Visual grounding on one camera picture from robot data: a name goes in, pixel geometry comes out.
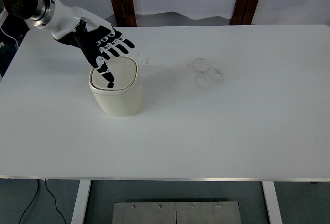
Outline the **robot arm with silver wrist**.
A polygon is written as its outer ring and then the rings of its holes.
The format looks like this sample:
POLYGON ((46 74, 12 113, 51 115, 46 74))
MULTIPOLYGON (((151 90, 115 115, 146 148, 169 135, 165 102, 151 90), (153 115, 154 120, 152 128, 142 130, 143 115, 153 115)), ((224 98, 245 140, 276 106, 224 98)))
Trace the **robot arm with silver wrist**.
POLYGON ((65 45, 81 49, 90 65, 107 81, 107 88, 119 85, 107 61, 128 54, 134 44, 103 18, 81 7, 69 7, 59 0, 2 0, 3 8, 22 20, 31 20, 65 45))

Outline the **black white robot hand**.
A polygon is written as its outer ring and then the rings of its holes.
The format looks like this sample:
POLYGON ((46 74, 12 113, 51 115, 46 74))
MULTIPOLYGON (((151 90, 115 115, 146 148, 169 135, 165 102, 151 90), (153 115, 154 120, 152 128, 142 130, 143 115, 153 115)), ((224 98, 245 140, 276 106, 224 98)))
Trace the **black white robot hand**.
POLYGON ((128 54, 135 45, 111 23, 79 7, 69 7, 59 0, 50 0, 50 32, 62 44, 79 47, 95 70, 114 87, 114 76, 107 66, 110 56, 128 54))

